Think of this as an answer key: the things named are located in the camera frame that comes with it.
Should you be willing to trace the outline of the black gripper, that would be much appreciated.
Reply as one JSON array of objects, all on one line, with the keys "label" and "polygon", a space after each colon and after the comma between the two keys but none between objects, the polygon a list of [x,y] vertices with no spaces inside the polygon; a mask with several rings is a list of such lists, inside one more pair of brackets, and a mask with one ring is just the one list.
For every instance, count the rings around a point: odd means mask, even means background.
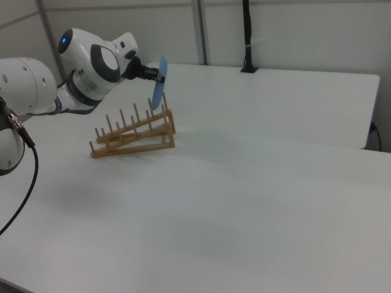
[{"label": "black gripper", "polygon": [[133,80],[136,78],[148,79],[151,81],[165,83],[166,77],[157,69],[144,66],[137,56],[134,56],[127,65],[127,68],[122,73],[125,79]]}]

